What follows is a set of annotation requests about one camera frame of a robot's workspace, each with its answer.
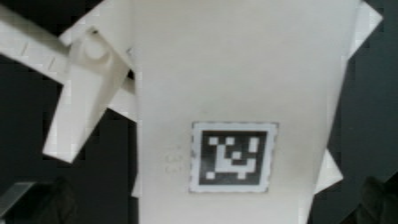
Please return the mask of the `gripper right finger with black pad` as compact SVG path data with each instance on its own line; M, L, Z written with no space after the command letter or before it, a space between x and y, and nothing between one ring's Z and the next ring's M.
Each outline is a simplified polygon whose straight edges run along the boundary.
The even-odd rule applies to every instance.
M398 175L386 182L367 178L362 203L340 224L398 224Z

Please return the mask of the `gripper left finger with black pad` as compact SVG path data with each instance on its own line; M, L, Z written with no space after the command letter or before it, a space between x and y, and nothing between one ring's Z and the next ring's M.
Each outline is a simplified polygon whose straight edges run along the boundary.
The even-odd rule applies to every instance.
M0 224L77 224L79 203L68 180L17 182L0 194Z

